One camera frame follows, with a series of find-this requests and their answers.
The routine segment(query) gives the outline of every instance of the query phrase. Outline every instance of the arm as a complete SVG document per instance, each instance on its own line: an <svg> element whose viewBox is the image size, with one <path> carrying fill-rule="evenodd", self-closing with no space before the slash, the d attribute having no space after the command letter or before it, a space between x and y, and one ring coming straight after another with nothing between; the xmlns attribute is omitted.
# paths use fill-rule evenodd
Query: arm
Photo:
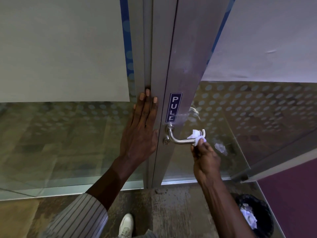
<svg viewBox="0 0 317 238"><path fill-rule="evenodd" d="M42 233L42 238L100 236L110 206L136 168L156 150L157 131L153 126L157 98L147 89L141 93L123 131L120 154L109 170L84 194L59 213Z"/></svg>
<svg viewBox="0 0 317 238"><path fill-rule="evenodd" d="M220 238L255 238L220 175L220 158L208 143L191 146L194 174L200 184Z"/></svg>

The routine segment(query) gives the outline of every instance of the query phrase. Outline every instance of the white sneaker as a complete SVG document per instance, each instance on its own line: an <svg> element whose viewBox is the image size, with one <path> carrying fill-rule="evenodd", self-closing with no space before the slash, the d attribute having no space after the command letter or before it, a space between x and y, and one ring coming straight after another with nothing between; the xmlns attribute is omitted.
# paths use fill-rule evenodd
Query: white sneaker
<svg viewBox="0 0 317 238"><path fill-rule="evenodd" d="M131 214L126 214L120 224L119 235L120 238L131 238L133 232L133 216Z"/></svg>

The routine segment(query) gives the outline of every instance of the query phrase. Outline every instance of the shoelace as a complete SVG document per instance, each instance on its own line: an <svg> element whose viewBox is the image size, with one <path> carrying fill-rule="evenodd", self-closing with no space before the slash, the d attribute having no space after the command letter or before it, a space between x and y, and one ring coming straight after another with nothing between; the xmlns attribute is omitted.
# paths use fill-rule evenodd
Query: shoelace
<svg viewBox="0 0 317 238"><path fill-rule="evenodd" d="M130 229L128 227L123 228L120 238L130 238Z"/></svg>

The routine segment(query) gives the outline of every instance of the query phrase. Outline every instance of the striped sleeve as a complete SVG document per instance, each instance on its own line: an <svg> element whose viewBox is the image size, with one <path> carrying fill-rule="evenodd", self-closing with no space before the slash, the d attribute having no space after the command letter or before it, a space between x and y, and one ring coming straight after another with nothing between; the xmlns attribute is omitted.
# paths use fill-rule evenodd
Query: striped sleeve
<svg viewBox="0 0 317 238"><path fill-rule="evenodd" d="M41 238L98 238L107 220L104 206L83 193L54 218Z"/></svg>

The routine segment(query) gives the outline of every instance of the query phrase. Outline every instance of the purple wall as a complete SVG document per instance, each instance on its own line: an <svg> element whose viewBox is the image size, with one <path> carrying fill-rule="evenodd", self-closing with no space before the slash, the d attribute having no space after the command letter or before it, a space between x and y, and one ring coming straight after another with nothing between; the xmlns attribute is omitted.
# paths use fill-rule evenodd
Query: purple wall
<svg viewBox="0 0 317 238"><path fill-rule="evenodd" d="M317 237L317 159L258 183L286 238Z"/></svg>

